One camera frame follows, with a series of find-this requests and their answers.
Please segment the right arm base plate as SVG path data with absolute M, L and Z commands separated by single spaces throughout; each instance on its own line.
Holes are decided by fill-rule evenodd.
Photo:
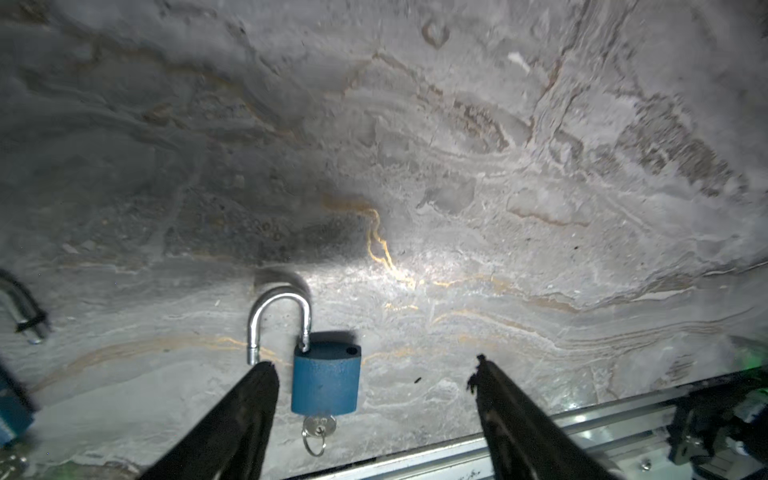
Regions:
M 679 399 L 668 432 L 668 459 L 694 479 L 765 479 L 767 372 L 700 382 Z

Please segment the blue padlock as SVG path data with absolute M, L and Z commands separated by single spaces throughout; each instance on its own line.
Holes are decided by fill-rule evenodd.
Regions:
M 304 417 L 302 441 L 307 453 L 323 456 L 327 439 L 337 428 L 339 416 L 357 410 L 362 369 L 362 348 L 350 341 L 312 338 L 313 309 L 310 295 L 293 286 L 279 286 L 255 302 L 247 322 L 247 363 L 260 362 L 261 323 L 266 310 L 282 300 L 300 310 L 301 331 L 293 355 L 291 411 Z
M 30 290 L 11 272 L 1 270 L 1 310 L 13 331 L 33 346 L 42 345 L 53 331 L 48 313 Z M 14 368 L 1 355 L 1 447 L 10 448 L 32 427 L 39 402 Z

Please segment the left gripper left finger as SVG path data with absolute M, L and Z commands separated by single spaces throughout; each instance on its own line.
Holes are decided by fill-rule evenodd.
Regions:
M 279 393 L 275 366 L 260 362 L 142 479 L 258 479 Z

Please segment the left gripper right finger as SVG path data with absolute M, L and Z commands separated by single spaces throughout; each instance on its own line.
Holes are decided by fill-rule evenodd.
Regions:
M 497 479 L 612 479 L 494 362 L 478 356 L 467 388 Z

